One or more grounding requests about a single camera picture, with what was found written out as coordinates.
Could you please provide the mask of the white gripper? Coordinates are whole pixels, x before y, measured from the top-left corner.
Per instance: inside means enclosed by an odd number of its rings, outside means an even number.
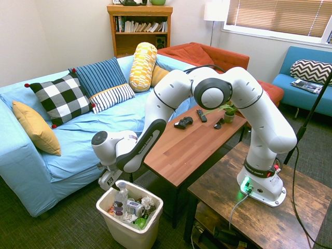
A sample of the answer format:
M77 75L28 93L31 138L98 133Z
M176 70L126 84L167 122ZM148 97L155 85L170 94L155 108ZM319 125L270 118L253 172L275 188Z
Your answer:
M115 181L122 174L122 171L118 169L115 164L104 166L101 163L98 163L96 166L99 170L103 170L98 179L99 186L105 191L109 190L111 187L115 190L118 190Z

